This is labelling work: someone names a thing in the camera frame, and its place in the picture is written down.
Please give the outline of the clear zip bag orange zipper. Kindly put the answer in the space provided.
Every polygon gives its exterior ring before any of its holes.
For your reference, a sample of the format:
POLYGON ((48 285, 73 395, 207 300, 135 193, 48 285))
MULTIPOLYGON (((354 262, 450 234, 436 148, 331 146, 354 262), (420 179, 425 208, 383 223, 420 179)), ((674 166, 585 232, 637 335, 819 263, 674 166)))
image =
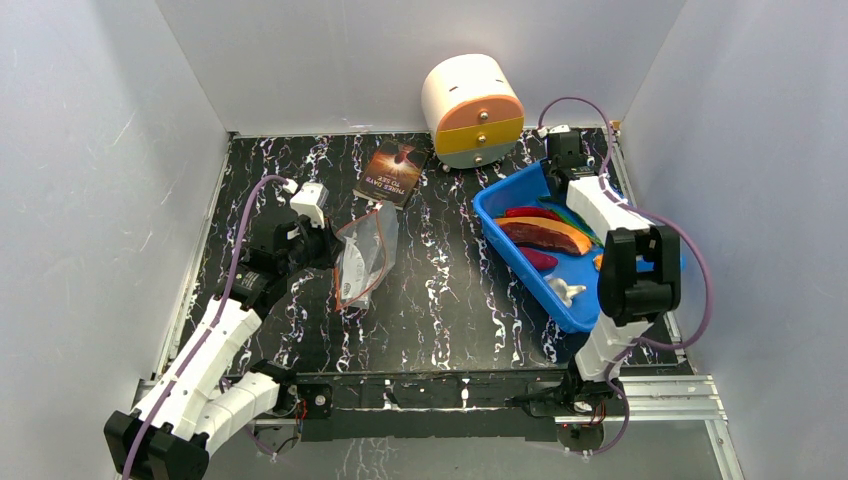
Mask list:
POLYGON ((334 268, 336 309, 370 308, 374 290, 396 262, 398 210, 380 201, 367 214, 340 228, 342 251, 334 268))

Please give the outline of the green toy pepper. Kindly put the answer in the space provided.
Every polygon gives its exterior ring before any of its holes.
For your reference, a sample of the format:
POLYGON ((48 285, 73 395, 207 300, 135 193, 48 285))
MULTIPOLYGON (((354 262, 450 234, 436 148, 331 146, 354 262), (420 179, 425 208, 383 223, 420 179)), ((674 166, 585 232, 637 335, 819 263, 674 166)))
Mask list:
POLYGON ((550 196, 538 197, 537 202, 539 203, 539 205, 541 207, 555 213, 559 217, 562 217, 562 218, 565 218, 565 219, 568 219, 568 220, 572 219, 572 217, 565 210, 565 208, 562 205, 556 203, 550 196))

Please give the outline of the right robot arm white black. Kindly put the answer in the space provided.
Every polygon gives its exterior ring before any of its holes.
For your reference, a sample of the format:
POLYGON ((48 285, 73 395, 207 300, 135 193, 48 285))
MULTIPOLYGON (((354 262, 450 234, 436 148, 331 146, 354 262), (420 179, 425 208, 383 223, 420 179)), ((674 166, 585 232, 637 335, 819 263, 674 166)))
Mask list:
POLYGON ((630 211, 590 165, 577 131, 547 131, 543 172, 555 201, 583 221, 603 248, 597 282, 601 313, 563 381, 565 405, 590 413, 612 389, 627 352, 680 301, 680 237, 630 211))

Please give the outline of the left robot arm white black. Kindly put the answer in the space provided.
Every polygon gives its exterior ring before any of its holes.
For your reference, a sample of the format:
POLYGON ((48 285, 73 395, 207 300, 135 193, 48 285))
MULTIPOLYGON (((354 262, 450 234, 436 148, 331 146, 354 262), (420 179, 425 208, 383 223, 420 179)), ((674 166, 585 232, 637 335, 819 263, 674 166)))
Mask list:
POLYGON ((203 320, 163 376, 128 413, 115 411, 104 435, 124 479, 200 479, 211 456, 263 414, 290 417, 304 401, 294 373, 261 360, 232 385, 225 373, 307 269, 328 269, 342 247, 321 212, 262 221, 239 240, 203 320))

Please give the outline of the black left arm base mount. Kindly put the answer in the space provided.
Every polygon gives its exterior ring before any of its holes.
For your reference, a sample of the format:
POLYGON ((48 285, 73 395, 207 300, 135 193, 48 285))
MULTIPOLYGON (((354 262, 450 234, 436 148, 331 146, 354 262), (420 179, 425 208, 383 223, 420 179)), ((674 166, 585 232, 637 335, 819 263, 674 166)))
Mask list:
POLYGON ((326 383, 301 383, 295 376, 249 372, 240 380, 221 379, 216 398, 217 433, 246 433, 259 417, 295 422, 295 436, 302 434, 307 419, 331 415, 334 389, 326 383))

